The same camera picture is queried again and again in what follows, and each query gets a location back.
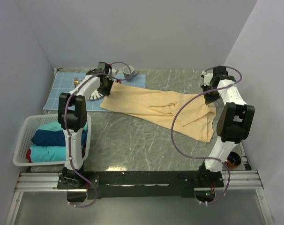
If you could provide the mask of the blue checked placemat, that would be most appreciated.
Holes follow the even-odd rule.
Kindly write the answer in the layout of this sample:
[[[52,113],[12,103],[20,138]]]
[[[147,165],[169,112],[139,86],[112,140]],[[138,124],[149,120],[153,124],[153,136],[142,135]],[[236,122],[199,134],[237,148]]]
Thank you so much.
[[[52,88],[49,97],[46,101],[44,110],[57,111],[59,104],[59,95],[64,92],[68,93],[74,89],[74,78],[79,80],[85,77],[86,73],[76,73],[76,72],[58,72],[52,83]],[[122,81],[121,82],[127,86],[145,88],[146,87],[146,75],[138,74],[132,81]],[[86,107],[88,112],[107,112],[108,110],[102,109],[100,107],[104,98],[98,100],[88,100],[86,102]]]

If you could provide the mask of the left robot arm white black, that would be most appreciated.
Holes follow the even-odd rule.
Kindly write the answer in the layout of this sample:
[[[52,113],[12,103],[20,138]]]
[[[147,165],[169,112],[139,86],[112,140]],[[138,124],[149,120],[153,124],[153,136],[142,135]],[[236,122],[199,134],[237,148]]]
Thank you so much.
[[[72,91],[59,96],[58,123],[63,128],[66,143],[66,161],[60,179],[74,188],[81,188],[86,181],[82,158],[82,133],[88,119],[86,100],[94,91],[110,95],[113,80],[112,66],[99,62]]]

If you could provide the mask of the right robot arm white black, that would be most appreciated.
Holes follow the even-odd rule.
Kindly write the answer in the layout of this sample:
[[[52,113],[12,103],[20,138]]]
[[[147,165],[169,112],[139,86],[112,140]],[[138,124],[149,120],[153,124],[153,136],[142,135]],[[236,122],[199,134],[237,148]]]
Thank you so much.
[[[208,105],[222,99],[224,109],[217,123],[216,143],[199,167],[197,181],[203,187],[212,186],[222,180],[221,170],[230,152],[247,139],[252,125],[255,108],[246,103],[240,95],[234,76],[228,74],[228,67],[217,66],[211,73],[204,71],[202,90]]]

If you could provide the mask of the cream yellow t shirt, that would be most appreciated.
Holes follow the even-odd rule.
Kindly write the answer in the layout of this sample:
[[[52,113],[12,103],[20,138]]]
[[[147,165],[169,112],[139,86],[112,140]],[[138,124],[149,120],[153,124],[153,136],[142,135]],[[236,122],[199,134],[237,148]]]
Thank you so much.
[[[112,86],[110,95],[103,99],[100,107],[172,128],[204,143],[210,142],[214,134],[213,120],[217,114],[213,103],[205,104],[204,96],[119,83]]]

